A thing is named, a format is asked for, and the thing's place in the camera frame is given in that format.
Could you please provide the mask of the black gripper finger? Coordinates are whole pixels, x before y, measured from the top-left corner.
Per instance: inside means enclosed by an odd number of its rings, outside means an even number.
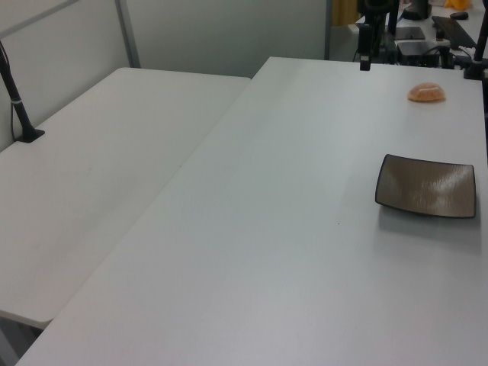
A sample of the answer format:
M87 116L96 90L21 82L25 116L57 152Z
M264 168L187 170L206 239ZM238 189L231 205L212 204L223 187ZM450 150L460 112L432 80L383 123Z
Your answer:
M363 24L359 27L359 57L360 70L371 69L371 25Z

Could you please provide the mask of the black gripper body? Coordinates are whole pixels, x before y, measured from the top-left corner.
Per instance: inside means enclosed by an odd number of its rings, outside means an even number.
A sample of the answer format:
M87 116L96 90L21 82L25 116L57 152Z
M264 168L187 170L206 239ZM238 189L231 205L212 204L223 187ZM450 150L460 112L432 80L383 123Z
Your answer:
M373 25L391 11L391 0L357 0L357 11L364 17L364 22Z

